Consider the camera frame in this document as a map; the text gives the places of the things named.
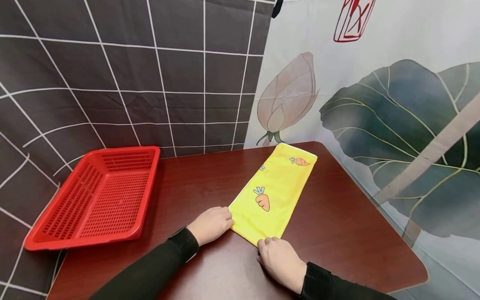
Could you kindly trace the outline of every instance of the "hand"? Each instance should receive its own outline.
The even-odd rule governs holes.
[[[218,239],[233,226],[232,213],[228,207],[212,207],[201,213],[187,229],[203,246]]]
[[[292,245],[279,238],[258,240],[257,261],[278,283],[301,294],[303,279],[307,273],[307,264],[302,261]]]

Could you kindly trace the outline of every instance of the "red plastic basket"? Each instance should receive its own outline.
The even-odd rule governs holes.
[[[28,250],[64,249],[140,237],[158,147],[87,153],[35,223]]]

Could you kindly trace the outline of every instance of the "folded cloth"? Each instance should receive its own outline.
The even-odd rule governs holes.
[[[255,246],[259,239],[281,238],[316,161],[312,153],[278,144],[230,204],[232,230]]]

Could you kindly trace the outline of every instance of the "fabric backdrop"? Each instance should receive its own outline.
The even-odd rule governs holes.
[[[286,0],[271,22],[245,147],[323,143],[429,271],[399,299],[480,299],[479,8]]]
[[[273,6],[1,2],[0,300],[48,292],[58,253],[23,239],[88,151],[243,148]]]

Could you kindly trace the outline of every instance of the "wooden table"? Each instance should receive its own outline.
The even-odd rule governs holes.
[[[294,146],[318,156],[283,235],[300,258],[382,292],[425,282],[423,263],[327,149],[317,142]],[[48,299],[87,299],[207,208],[228,206],[273,149],[160,160],[141,238],[68,251]],[[159,299],[296,299],[256,256],[229,230],[183,266]]]

